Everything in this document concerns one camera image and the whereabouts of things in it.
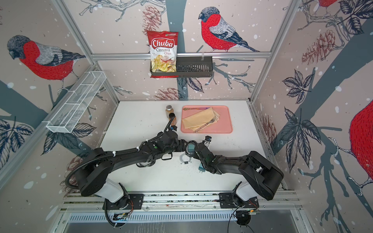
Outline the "clear pouch black zipper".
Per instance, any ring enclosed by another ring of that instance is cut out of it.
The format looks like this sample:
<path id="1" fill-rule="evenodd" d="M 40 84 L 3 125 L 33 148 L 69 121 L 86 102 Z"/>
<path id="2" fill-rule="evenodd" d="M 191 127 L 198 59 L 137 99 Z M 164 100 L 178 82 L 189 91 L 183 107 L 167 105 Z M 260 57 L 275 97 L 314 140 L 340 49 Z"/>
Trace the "clear pouch black zipper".
<path id="1" fill-rule="evenodd" d="M 192 141 L 189 141 L 187 144 L 186 144 L 186 147 L 185 147 L 185 153 L 187 156 L 189 157 L 193 157 L 194 154 L 196 153 L 196 148 L 198 147 L 198 143 L 194 140 Z"/>

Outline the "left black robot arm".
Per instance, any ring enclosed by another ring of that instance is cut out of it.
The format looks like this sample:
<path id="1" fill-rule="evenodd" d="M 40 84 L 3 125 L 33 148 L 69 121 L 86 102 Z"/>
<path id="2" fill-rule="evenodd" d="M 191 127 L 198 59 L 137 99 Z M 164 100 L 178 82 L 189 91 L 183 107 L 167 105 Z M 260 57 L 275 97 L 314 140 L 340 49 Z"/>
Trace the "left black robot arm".
<path id="1" fill-rule="evenodd" d="M 125 188 L 108 179 L 118 169 L 139 163 L 155 163 L 165 154 L 183 152 L 185 140 L 179 140 L 174 131 L 161 132 L 140 146 L 120 151 L 94 149 L 65 179 L 65 185 L 80 191 L 83 197 L 96 195 L 116 203 L 126 195 Z"/>

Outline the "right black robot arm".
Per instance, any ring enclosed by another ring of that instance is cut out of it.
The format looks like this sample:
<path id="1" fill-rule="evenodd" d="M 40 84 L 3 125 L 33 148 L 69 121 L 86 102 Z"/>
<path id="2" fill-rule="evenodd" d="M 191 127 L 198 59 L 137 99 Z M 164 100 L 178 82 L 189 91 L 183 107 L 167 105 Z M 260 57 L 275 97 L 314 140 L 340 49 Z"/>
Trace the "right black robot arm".
<path id="1" fill-rule="evenodd" d="M 199 159 L 203 168 L 212 174 L 242 175 L 254 191 L 268 201 L 274 198 L 284 178 L 277 166 L 256 151 L 241 157 L 214 155 L 203 142 L 186 146 L 186 151 Z"/>

